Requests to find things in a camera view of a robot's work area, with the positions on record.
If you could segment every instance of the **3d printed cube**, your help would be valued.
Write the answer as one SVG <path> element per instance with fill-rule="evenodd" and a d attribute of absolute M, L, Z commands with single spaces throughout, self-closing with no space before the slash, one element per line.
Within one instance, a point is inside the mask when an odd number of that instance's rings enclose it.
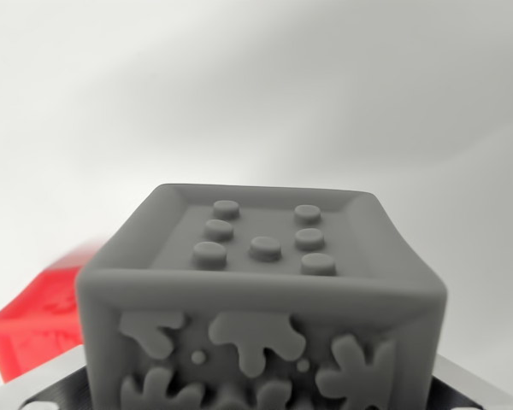
<path fill-rule="evenodd" d="M 43 270 L 0 311 L 4 382 L 82 343 L 74 279 L 98 246 L 85 244 Z"/>
<path fill-rule="evenodd" d="M 423 410 L 439 278 L 376 198 L 166 184 L 77 281 L 96 410 Z"/>

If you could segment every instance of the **small round dot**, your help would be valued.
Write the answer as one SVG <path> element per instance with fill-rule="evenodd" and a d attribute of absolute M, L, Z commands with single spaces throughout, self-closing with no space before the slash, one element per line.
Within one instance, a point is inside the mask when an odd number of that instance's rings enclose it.
<path fill-rule="evenodd" d="M 206 269 L 217 269 L 226 265 L 226 248 L 215 242 L 200 242 L 194 246 L 194 260 Z"/>
<path fill-rule="evenodd" d="M 302 257 L 304 275 L 334 276 L 336 264 L 334 258 L 325 254 L 307 254 Z"/>
<path fill-rule="evenodd" d="M 297 370 L 301 373 L 306 373 L 310 369 L 310 362 L 308 359 L 300 359 L 297 362 Z"/>
<path fill-rule="evenodd" d="M 321 219 L 321 210 L 315 205 L 298 205 L 294 208 L 294 216 L 301 224 L 315 224 Z"/>
<path fill-rule="evenodd" d="M 323 232 L 316 228 L 301 229 L 295 233 L 294 240 L 300 250 L 318 250 L 325 245 Z"/>
<path fill-rule="evenodd" d="M 207 355 L 203 350 L 195 350 L 192 352 L 191 359 L 194 365 L 200 366 L 207 361 Z"/>
<path fill-rule="evenodd" d="M 260 261 L 277 261 L 281 257 L 281 245 L 272 237 L 254 237 L 249 253 Z"/>
<path fill-rule="evenodd" d="M 225 220 L 208 220 L 203 234 L 212 241 L 227 241 L 233 237 L 233 226 Z"/>
<path fill-rule="evenodd" d="M 234 220 L 239 217 L 239 204 L 235 201 L 217 201 L 213 204 L 213 215 L 218 220 Z"/>

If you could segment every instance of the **metal plate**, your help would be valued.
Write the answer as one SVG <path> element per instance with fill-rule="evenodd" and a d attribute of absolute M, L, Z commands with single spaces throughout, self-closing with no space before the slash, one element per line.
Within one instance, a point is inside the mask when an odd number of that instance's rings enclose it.
<path fill-rule="evenodd" d="M 83 347 L 0 387 L 0 410 L 20 410 L 33 401 L 53 401 L 61 410 L 92 410 Z M 427 410 L 456 407 L 513 410 L 513 397 L 437 356 Z"/>

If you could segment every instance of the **red object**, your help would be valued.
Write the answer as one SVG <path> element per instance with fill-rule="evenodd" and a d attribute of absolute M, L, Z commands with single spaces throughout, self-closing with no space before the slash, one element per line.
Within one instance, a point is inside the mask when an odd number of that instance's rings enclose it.
<path fill-rule="evenodd" d="M 4 382 L 82 343 L 74 279 L 97 248 L 84 245 L 65 255 L 0 311 Z"/>

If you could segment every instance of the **white backdrop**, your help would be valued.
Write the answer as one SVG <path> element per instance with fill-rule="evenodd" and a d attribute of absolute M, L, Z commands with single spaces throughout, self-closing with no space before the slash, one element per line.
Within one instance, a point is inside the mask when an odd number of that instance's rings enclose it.
<path fill-rule="evenodd" d="M 166 182 L 374 192 L 513 394 L 513 0 L 0 1 L 0 308 Z"/>

